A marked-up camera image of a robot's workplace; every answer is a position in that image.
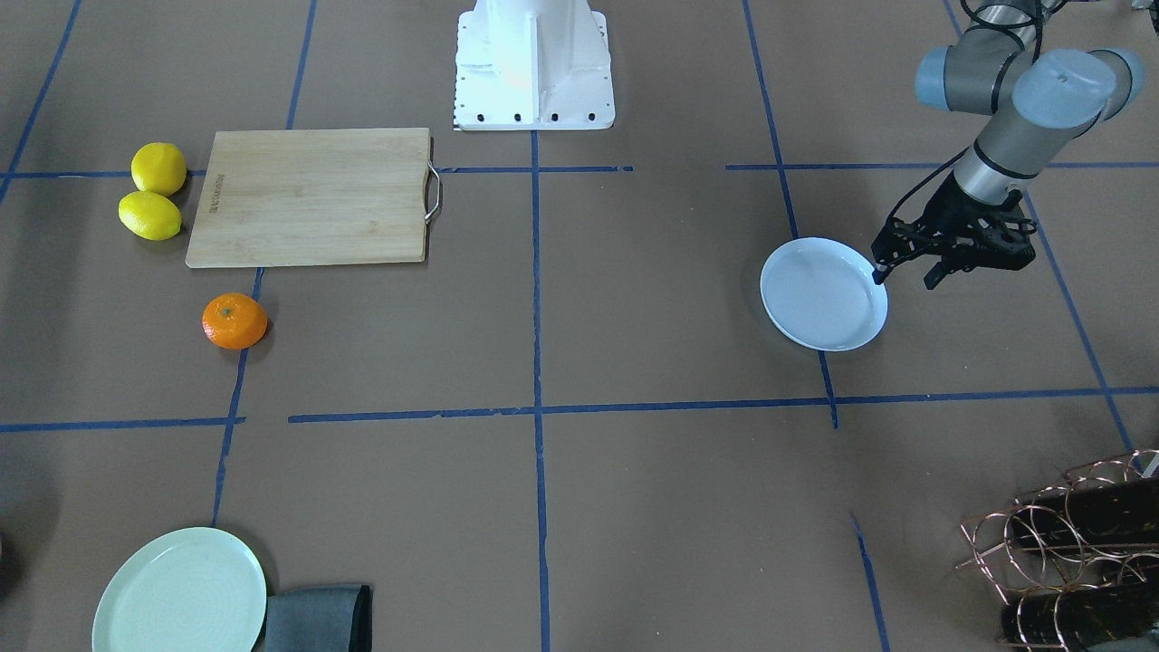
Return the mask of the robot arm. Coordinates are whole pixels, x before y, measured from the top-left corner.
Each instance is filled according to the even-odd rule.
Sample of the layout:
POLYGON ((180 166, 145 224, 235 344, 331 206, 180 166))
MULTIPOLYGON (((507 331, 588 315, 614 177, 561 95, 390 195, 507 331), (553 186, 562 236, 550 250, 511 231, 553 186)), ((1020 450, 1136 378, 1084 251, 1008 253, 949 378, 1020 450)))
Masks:
POLYGON ((958 42, 932 50, 914 74, 926 107, 986 117, 981 135, 941 164, 923 214, 885 217, 872 243, 873 281, 901 264, 935 257, 928 290, 953 273, 1022 271, 1038 252, 1038 224, 1021 207, 1032 181, 1067 142, 1111 120, 1138 98, 1145 66, 1121 47, 1044 51, 1059 1, 962 3, 970 24, 958 42))

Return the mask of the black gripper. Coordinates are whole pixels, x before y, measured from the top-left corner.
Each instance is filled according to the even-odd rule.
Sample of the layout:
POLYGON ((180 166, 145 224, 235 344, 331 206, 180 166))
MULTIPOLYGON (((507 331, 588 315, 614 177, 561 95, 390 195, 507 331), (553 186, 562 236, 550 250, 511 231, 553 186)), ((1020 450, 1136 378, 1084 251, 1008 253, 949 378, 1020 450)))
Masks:
MULTIPOLYGON (((987 214, 1022 217, 1019 210, 1021 199, 1021 191, 1014 189, 1007 191, 1006 197, 998 204, 977 202, 976 198, 960 189, 955 177, 945 180, 924 207, 921 235, 916 234, 914 230, 880 230, 879 235, 875 236, 872 243, 874 284, 885 284, 887 276, 891 274, 898 265, 927 255, 933 241, 943 244, 955 241, 969 217, 987 214)), ((943 278, 958 272, 958 263, 956 254, 941 255, 938 263, 933 264, 933 268, 924 274, 924 287, 931 291, 935 290, 943 281, 943 278)))

